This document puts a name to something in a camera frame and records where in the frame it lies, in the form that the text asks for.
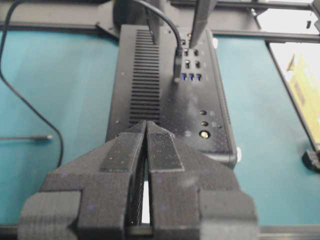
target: black 3d printed part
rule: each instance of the black 3d printed part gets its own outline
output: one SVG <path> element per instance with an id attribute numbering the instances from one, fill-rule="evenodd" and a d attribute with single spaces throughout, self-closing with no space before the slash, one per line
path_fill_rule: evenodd
<path id="1" fill-rule="evenodd" d="M 255 204 L 232 169 L 141 121 L 50 172 L 26 201 L 17 232 L 19 240 L 256 240 L 257 223 Z"/>
<path id="2" fill-rule="evenodd" d="M 320 173 L 320 151 L 307 149 L 302 156 L 302 162 L 309 170 Z"/>
<path id="3" fill-rule="evenodd" d="M 213 36 L 206 29 L 189 49 L 188 28 L 180 80 L 173 80 L 176 40 L 161 27 L 154 45 L 146 26 L 122 25 L 107 141 L 141 120 L 153 121 L 176 138 L 229 167 L 237 150 Z"/>

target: usb port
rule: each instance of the usb port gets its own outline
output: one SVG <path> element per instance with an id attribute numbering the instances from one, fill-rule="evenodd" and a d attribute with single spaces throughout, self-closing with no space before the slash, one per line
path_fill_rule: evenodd
<path id="1" fill-rule="evenodd" d="M 200 82 L 202 80 L 202 75 L 201 74 L 197 74 L 196 75 L 196 79 Z"/>
<path id="2" fill-rule="evenodd" d="M 183 52 L 184 52 L 184 56 L 188 57 L 188 55 L 189 55 L 189 49 L 188 49 L 188 48 L 185 48 L 185 49 L 183 49 Z"/>
<path id="3" fill-rule="evenodd" d="M 201 67 L 199 61 L 195 61 L 195 67 L 196 67 L 197 69 L 199 69 L 199 68 Z"/>
<path id="4" fill-rule="evenodd" d="M 182 74 L 181 74 L 181 80 L 182 80 L 182 81 L 185 81 L 186 79 L 187 79 L 187 74 L 182 73 Z"/>
<path id="5" fill-rule="evenodd" d="M 190 68 L 190 61 L 189 60 L 185 60 L 185 68 L 186 69 Z"/>

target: metal frame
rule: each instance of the metal frame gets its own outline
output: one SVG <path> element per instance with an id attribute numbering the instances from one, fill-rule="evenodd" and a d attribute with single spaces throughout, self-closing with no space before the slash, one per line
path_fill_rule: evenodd
<path id="1" fill-rule="evenodd" d="M 12 1 L 2 1 L 0 8 L 0 28 L 2 28 L 4 13 L 9 8 Z M 62 33 L 75 33 L 75 34 L 94 34 L 103 35 L 105 32 L 97 25 L 99 23 L 98 11 L 99 4 L 106 2 L 105 0 L 60 0 L 58 3 L 52 3 L 45 1 L 44 3 L 30 3 L 27 6 L 19 7 L 21 12 L 26 11 L 26 14 L 16 14 L 13 16 L 12 23 L 9 26 L 10 30 L 18 31 L 46 31 L 46 32 L 62 32 Z M 178 7 L 192 7 L 195 5 L 195 0 L 171 0 L 172 5 Z M 36 10 L 37 14 L 31 14 L 30 10 L 34 6 L 41 8 L 48 8 L 51 14 L 40 14 L 41 12 Z M 285 10 L 302 10 L 313 11 L 319 17 L 319 13 L 316 9 L 308 3 L 300 2 L 242 2 L 242 1 L 219 1 L 217 8 L 230 8 L 230 9 L 256 9 L 258 11 L 264 11 L 267 9 L 285 9 Z M 63 17 L 59 13 L 72 13 L 81 9 L 78 13 L 78 17 L 70 19 L 70 16 Z M 296 34 L 296 33 L 278 33 L 278 32 L 264 32 L 264 31 L 244 31 L 244 30 L 228 30 L 228 29 L 212 29 L 212 32 L 216 35 L 226 36 L 246 36 L 246 37 L 261 37 L 267 43 L 268 49 L 272 56 L 272 59 L 279 71 L 279 74 L 284 80 L 284 76 L 279 68 L 277 60 L 270 49 L 269 43 L 285 43 L 285 42 L 301 42 L 301 43 L 320 43 L 319 34 Z M 286 89 L 291 97 L 290 90 L 286 86 Z M 310 137 L 310 131 L 306 127 L 305 121 L 299 114 L 299 110 L 295 105 L 295 101 L 292 99 L 293 106 L 297 111 L 302 126 L 304 127 L 310 141 L 313 140 Z M 262 226 L 260 228 L 260 240 L 316 240 L 320 239 L 320 225 L 302 225 L 302 226 Z M 134 239 L 148 239 L 148 236 L 152 234 L 150 227 L 133 227 L 128 230 L 129 235 Z M 17 239 L 17 226 L 16 225 L 0 225 L 0 239 Z"/>
<path id="2" fill-rule="evenodd" d="M 126 229 L 128 239 L 151 240 L 153 229 L 146 226 L 134 226 Z M 18 226 L 2 225 L 0 239 L 16 240 Z M 262 226 L 260 227 L 259 240 L 319 240 L 319 225 L 303 226 Z"/>
<path id="3" fill-rule="evenodd" d="M 50 31 L 63 33 L 80 34 L 103 34 L 98 27 L 101 18 L 108 17 L 108 14 L 101 16 L 100 4 L 102 0 L 74 0 L 70 3 L 61 0 L 58 3 L 45 1 L 44 3 L 25 3 L 20 6 L 13 15 L 10 30 L 20 31 Z M 9 8 L 12 0 L 3 1 L 0 8 L 0 28 L 2 28 L 4 14 Z M 171 4 L 178 8 L 190 8 L 195 4 L 194 0 L 171 0 Z M 242 2 L 242 1 L 219 1 L 217 9 L 256 9 L 264 11 L 267 9 L 286 9 L 315 11 L 312 4 L 301 2 Z M 320 43 L 319 34 L 299 34 L 299 33 L 280 33 L 266 31 L 252 31 L 245 29 L 211 29 L 214 34 L 228 36 L 263 37 L 267 42 L 301 42 L 301 43 Z"/>

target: blue surface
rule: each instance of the blue surface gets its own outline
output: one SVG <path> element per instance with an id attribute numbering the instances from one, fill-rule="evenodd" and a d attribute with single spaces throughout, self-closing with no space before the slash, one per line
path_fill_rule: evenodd
<path id="1" fill-rule="evenodd" d="M 261 225 L 320 224 L 320 174 L 301 156 L 311 148 L 266 44 L 219 37 L 217 55 L 235 141 L 241 188 Z"/>
<path id="2" fill-rule="evenodd" d="M 10 32 L 8 80 L 62 131 L 64 162 L 104 143 L 118 44 L 96 36 Z M 218 60 L 233 131 L 242 150 L 235 173 L 261 225 L 320 224 L 320 175 L 305 169 L 309 141 L 265 42 L 218 38 Z M 0 136 L 54 134 L 0 83 Z M 18 220 L 59 154 L 53 141 L 0 142 L 0 223 Z"/>
<path id="3" fill-rule="evenodd" d="M 96 36 L 10 32 L 7 79 L 62 132 L 64 162 L 105 141 L 118 43 Z M 16 223 L 25 199 L 55 168 L 59 142 L 0 82 L 0 136 L 53 134 L 48 143 L 0 142 L 0 223 Z"/>

